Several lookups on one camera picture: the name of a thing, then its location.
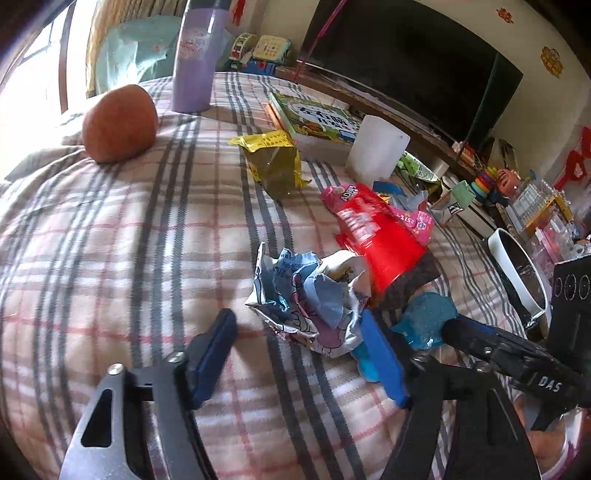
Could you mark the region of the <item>children's picture book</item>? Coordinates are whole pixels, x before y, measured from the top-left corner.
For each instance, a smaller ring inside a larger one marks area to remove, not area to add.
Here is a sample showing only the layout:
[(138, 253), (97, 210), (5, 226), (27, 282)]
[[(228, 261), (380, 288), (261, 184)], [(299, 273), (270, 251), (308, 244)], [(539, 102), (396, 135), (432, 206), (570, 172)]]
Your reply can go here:
[(295, 145), (349, 150), (361, 123), (339, 107), (315, 100), (270, 93), (270, 109)]

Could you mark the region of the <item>large black television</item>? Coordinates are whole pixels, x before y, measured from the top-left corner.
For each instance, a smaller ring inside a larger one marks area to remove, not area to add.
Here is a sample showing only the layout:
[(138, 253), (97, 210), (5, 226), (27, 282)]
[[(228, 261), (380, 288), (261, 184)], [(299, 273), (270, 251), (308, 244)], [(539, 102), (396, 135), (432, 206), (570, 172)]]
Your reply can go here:
[(319, 2), (300, 58), (474, 147), (523, 78), (481, 37), (418, 1)]

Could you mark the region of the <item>green drink carton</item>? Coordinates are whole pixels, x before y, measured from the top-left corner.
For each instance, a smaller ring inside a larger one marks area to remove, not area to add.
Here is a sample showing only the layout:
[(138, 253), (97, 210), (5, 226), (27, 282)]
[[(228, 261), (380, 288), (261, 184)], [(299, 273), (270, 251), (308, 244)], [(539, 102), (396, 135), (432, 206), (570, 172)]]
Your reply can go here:
[(475, 192), (465, 181), (461, 181), (431, 206), (431, 215), (440, 225), (445, 225), (454, 216), (466, 210), (476, 198)]

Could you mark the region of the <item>cartoon paper wrapper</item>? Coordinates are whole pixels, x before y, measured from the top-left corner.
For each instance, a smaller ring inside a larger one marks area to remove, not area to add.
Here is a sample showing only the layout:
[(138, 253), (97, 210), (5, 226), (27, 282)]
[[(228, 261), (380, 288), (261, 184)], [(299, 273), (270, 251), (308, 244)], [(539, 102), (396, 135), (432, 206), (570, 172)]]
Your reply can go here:
[(245, 304), (280, 338), (337, 358), (362, 344), (370, 295), (370, 267), (362, 256), (339, 250), (321, 258), (284, 248), (273, 258), (262, 243)]

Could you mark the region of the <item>white foam block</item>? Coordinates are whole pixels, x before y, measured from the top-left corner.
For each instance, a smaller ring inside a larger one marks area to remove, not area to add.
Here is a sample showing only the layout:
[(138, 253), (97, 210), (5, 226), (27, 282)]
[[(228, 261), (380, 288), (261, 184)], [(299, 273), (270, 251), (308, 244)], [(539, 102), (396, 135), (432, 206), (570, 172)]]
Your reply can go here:
[(349, 151), (346, 173), (368, 187), (390, 178), (410, 140), (407, 133), (383, 118), (366, 115)]

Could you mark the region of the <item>teal floral covered furniture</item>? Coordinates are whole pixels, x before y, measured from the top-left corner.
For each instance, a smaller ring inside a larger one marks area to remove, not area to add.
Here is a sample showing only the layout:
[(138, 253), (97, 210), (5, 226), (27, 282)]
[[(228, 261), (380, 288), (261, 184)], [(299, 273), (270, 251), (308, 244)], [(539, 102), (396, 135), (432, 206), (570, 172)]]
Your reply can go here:
[(156, 15), (115, 25), (95, 63), (96, 94), (172, 75), (181, 19)]

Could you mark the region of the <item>teal plastic wrapper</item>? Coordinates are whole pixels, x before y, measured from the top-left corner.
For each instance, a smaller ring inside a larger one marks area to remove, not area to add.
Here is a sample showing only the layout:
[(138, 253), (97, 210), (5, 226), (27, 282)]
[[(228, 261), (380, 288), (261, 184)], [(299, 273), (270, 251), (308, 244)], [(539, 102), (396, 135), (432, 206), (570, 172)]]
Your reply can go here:
[(441, 330), (458, 310), (447, 296), (423, 292), (408, 303), (399, 322), (391, 330), (401, 334), (414, 350), (430, 350), (444, 344)]

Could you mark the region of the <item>black white trash bin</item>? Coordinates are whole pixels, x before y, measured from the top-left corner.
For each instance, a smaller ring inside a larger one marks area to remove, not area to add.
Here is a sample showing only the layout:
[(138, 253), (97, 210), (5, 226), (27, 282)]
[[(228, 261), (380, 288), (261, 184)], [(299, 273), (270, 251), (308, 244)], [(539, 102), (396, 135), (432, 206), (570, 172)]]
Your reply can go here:
[(508, 284), (508, 295), (526, 330), (534, 328), (548, 309), (547, 292), (535, 264), (521, 244), (497, 228), (486, 240), (495, 267)]

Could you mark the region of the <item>green snack wrapper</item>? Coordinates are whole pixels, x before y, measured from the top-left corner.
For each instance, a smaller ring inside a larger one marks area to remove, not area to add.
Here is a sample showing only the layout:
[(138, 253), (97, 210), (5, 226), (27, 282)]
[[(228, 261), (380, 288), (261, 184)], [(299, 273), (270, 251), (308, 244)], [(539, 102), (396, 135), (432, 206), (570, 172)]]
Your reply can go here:
[(437, 184), (440, 182), (440, 178), (422, 161), (411, 153), (405, 151), (398, 162), (398, 168), (406, 171), (410, 177), (418, 180)]

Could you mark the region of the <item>pink candy wrapper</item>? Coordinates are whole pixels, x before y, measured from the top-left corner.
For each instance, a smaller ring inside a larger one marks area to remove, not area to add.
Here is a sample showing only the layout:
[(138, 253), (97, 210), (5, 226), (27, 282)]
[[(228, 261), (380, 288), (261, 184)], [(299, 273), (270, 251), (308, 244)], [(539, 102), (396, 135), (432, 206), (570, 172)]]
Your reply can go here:
[(335, 215), (344, 210), (346, 202), (355, 199), (368, 200), (379, 211), (390, 214), (404, 225), (421, 245), (427, 246), (435, 220), (421, 208), (424, 198), (421, 195), (407, 197), (394, 183), (378, 181), (375, 187), (376, 189), (370, 189), (356, 183), (329, 186), (322, 190), (320, 197), (325, 207)]

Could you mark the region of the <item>red peach fruit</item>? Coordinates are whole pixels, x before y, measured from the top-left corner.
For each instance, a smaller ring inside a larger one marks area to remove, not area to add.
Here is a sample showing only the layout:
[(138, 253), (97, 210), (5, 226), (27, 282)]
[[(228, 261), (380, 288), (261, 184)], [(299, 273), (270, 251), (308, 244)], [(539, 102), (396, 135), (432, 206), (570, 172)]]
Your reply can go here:
[(86, 113), (82, 143), (97, 163), (132, 159), (155, 142), (158, 117), (151, 96), (138, 85), (106, 93)]

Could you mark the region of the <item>yellow snack wrapper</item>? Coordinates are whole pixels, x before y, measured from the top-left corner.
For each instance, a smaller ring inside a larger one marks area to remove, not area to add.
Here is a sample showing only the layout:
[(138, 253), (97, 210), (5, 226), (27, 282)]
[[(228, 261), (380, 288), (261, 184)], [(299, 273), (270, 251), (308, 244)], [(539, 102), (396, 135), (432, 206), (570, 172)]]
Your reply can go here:
[(273, 200), (283, 200), (303, 189), (301, 153), (283, 130), (231, 138), (229, 145), (242, 148), (252, 178)]

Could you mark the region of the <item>red snack bag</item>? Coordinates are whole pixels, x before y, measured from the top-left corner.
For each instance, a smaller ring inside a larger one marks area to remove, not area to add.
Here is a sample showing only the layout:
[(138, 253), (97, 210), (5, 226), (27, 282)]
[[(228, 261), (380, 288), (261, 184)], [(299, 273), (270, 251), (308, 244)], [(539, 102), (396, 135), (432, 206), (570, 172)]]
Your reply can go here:
[(366, 185), (343, 186), (334, 213), (346, 241), (366, 258), (379, 294), (385, 295), (394, 281), (411, 272), (427, 253), (392, 208)]

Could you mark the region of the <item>purple thermos bottle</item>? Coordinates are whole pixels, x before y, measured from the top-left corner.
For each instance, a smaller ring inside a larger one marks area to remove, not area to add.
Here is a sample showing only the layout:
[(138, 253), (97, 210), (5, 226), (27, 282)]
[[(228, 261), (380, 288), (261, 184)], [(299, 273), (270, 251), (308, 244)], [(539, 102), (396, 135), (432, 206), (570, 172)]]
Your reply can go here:
[(193, 114), (211, 101), (230, 1), (191, 0), (185, 7), (175, 52), (172, 110)]

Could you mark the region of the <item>yellow toy telephone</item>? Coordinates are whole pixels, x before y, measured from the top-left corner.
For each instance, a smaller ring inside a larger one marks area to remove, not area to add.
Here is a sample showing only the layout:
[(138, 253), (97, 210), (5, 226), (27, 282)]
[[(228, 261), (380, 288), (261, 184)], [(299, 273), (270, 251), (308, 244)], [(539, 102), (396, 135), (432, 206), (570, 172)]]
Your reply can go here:
[(252, 51), (252, 58), (257, 61), (284, 65), (290, 55), (291, 42), (287, 38), (261, 35)]

